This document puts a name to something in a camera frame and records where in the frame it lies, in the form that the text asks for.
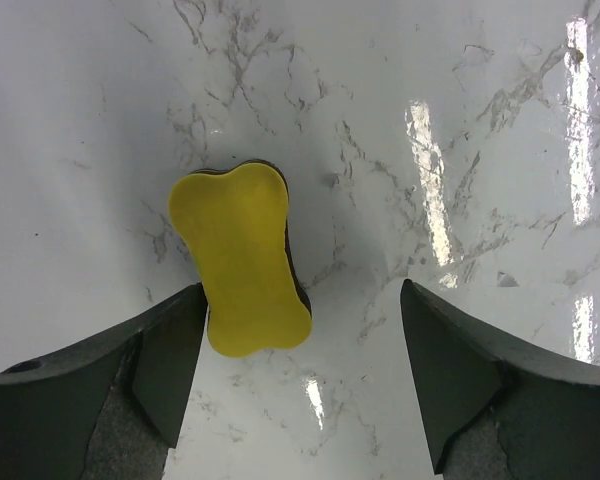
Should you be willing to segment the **yellow bone-shaped whiteboard eraser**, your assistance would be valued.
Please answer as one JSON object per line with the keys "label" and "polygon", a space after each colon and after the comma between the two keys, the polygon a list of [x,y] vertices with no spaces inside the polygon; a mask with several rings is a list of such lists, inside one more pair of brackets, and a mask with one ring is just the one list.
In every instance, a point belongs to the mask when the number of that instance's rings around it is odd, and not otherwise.
{"label": "yellow bone-shaped whiteboard eraser", "polygon": [[284,175],[263,160],[195,171],[169,194],[171,224],[208,302],[208,339],[221,355],[292,349],[310,336],[311,304],[293,265],[289,208]]}

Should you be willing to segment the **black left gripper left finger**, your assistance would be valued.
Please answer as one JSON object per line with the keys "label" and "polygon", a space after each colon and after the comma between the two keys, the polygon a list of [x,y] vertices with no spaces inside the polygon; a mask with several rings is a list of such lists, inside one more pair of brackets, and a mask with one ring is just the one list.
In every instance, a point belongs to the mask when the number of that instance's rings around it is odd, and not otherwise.
{"label": "black left gripper left finger", "polygon": [[144,313],[0,373],[0,479],[160,479],[204,334],[190,285]]}

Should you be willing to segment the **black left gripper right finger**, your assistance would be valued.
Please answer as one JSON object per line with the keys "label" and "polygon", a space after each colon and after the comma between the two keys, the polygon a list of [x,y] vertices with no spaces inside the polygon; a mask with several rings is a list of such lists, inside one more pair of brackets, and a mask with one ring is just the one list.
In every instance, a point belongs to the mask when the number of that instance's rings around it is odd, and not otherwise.
{"label": "black left gripper right finger", "polygon": [[435,473],[600,479],[600,367],[526,342],[405,280],[403,331]]}

